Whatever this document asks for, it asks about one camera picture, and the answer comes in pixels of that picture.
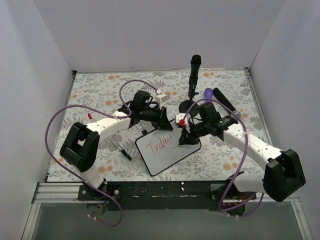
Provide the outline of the small black-framed whiteboard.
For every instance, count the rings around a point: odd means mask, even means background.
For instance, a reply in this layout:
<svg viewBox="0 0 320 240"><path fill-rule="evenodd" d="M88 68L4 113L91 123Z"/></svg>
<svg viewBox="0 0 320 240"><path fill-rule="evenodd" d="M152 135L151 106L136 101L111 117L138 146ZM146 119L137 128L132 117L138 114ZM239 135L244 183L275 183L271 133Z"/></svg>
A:
<svg viewBox="0 0 320 240"><path fill-rule="evenodd" d="M175 125L175 120L170 121L173 130L154 129L139 137L135 145L151 176L156 176L164 170L172 167L179 161L198 151L202 144L181 145L178 144L181 136L181 128Z"/></svg>

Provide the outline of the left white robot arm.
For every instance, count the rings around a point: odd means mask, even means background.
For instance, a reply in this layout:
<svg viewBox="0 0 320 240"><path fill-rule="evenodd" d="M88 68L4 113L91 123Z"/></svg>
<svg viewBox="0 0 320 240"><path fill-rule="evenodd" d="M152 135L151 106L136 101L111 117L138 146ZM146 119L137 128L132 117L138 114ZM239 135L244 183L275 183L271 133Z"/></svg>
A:
<svg viewBox="0 0 320 240"><path fill-rule="evenodd" d="M140 121L150 122L157 130L172 131L163 103L170 99L165 93L157 92L155 97L139 90L133 100L126 102L111 117L83 124L76 122L60 149L60 156L79 172L85 184L91 185L89 194L95 200L106 196L105 179L95 166L99 143L112 135L127 130Z"/></svg>

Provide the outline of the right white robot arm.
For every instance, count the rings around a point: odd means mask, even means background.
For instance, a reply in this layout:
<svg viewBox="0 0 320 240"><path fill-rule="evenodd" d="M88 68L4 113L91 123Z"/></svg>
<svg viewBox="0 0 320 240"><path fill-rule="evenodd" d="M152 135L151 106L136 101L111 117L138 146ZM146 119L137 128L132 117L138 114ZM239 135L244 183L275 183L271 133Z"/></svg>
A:
<svg viewBox="0 0 320 240"><path fill-rule="evenodd" d="M294 150L281 150L248 133L240 121L228 115L221 117L211 102L197 109L198 123L190 122L189 113L179 113L175 117L176 126L181 128L180 146L196 145L201 137L212 135L242 151L263 170L258 174L240 170L231 176L226 186L230 198L237 199L244 192L251 192L267 194L283 202L306 184L299 155Z"/></svg>

